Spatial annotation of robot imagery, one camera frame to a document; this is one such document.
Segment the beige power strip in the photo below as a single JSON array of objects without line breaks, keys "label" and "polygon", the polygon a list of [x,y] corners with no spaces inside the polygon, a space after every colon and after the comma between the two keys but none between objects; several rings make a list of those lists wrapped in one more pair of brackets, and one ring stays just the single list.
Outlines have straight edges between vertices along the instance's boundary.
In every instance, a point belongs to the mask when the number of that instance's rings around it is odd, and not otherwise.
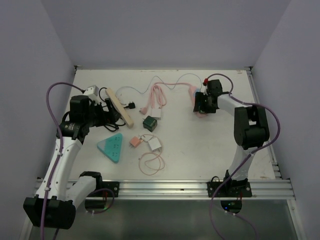
[{"label": "beige power strip", "polygon": [[122,106],[118,98],[116,97],[116,94],[111,88],[107,88],[105,90],[106,95],[110,98],[114,108],[120,113],[122,120],[126,124],[126,126],[131,129],[134,126],[134,122],[129,116],[129,114],[126,112],[125,108]]}]

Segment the teal triangular socket adapter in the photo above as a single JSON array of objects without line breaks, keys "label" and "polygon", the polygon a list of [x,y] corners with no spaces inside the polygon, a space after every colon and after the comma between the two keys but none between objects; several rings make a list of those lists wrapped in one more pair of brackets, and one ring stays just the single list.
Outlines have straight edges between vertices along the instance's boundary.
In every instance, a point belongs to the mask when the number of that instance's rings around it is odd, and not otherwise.
[{"label": "teal triangular socket adapter", "polygon": [[123,135],[121,133],[117,133],[109,138],[99,141],[96,146],[104,156],[117,164],[120,161],[122,143]]}]

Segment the pink plug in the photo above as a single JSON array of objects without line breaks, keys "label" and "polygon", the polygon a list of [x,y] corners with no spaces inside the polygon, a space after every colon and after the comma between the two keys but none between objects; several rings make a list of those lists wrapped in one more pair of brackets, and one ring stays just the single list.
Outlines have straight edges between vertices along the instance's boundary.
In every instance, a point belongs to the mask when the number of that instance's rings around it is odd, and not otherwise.
[{"label": "pink plug", "polygon": [[140,137],[134,136],[130,141],[129,141],[129,146],[131,148],[137,148],[143,140]]}]

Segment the dark green cube plug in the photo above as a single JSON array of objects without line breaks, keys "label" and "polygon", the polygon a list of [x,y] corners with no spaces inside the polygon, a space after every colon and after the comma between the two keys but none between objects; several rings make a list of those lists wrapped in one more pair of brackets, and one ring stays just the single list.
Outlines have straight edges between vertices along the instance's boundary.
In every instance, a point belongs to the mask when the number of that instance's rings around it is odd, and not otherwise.
[{"label": "dark green cube plug", "polygon": [[148,115],[143,120],[142,126],[144,129],[147,129],[148,131],[153,132],[156,129],[156,127],[158,126],[158,121],[154,117]]}]

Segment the white charger plug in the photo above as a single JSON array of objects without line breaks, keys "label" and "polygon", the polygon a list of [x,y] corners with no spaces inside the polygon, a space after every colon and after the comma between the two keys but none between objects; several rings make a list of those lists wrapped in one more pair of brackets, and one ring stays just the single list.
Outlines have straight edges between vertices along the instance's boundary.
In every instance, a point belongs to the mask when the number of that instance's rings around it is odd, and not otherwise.
[{"label": "white charger plug", "polygon": [[161,108],[152,108],[150,116],[156,120],[161,120],[162,118],[162,109]]}]

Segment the white usb charger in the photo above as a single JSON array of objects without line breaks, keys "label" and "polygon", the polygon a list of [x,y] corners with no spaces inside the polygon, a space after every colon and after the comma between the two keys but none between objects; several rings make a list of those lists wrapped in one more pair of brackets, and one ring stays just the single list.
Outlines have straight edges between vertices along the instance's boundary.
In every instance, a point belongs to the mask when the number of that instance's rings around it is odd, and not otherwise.
[{"label": "white usb charger", "polygon": [[154,137],[148,141],[149,148],[152,152],[162,151],[162,144],[157,137]]}]

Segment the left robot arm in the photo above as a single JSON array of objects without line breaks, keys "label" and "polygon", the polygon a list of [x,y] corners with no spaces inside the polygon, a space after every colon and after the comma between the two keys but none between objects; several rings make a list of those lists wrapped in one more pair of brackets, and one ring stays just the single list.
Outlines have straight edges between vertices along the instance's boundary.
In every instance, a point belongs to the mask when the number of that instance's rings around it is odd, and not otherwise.
[{"label": "left robot arm", "polygon": [[76,183],[67,187],[74,161],[90,128],[106,122],[102,106],[87,95],[73,96],[69,104],[69,120],[58,126],[48,171],[35,196],[27,197],[23,203],[33,226],[41,229],[69,229],[78,207],[88,196],[118,197],[119,183],[106,183],[101,173],[94,171],[84,171]]}]

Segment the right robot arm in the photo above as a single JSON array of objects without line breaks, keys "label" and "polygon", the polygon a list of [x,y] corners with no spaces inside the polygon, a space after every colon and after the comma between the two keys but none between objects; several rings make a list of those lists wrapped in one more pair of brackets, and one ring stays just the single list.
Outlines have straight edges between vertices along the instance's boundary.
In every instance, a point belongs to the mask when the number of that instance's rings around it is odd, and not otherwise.
[{"label": "right robot arm", "polygon": [[223,91],[218,79],[205,79],[204,92],[196,92],[193,111],[199,114],[215,114],[223,110],[233,117],[233,136],[237,144],[230,167],[222,181],[207,182],[209,197],[251,197],[248,181],[249,169],[258,150],[270,138],[265,108],[235,99],[230,92]]}]

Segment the aluminium front rail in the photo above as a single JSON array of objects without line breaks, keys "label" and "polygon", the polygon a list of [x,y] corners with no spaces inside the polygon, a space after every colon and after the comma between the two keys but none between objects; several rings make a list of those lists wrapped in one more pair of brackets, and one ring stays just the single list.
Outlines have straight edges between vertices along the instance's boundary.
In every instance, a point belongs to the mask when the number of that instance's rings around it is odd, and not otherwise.
[{"label": "aluminium front rail", "polygon": [[[104,180],[105,187],[120,200],[209,200],[218,180]],[[290,180],[249,180],[237,193],[221,195],[216,200],[294,200]]]}]

